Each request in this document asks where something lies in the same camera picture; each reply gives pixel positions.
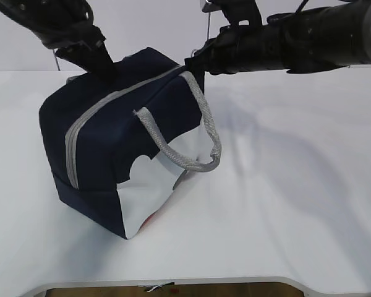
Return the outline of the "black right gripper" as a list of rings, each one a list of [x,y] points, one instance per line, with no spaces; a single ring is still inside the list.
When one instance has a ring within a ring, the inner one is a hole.
[[[265,71],[262,44],[262,16],[255,1],[202,1],[203,12],[221,11],[229,25],[190,58],[185,67],[212,75]]]

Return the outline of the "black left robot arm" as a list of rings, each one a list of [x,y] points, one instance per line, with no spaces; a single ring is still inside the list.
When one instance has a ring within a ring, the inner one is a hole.
[[[30,30],[55,57],[106,82],[118,76],[87,1],[0,1],[0,12]]]

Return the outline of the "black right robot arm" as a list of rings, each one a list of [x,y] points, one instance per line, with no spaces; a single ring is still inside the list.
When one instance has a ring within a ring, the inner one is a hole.
[[[212,75],[285,70],[325,72],[371,64],[371,1],[262,16],[255,1],[207,1],[204,12],[221,11],[229,24],[206,41],[189,69]]]

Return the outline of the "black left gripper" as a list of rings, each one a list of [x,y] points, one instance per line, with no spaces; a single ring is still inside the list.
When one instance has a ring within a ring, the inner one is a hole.
[[[105,45],[106,37],[93,24],[87,1],[38,1],[34,34],[56,57],[79,66],[105,82],[117,77],[117,68]]]

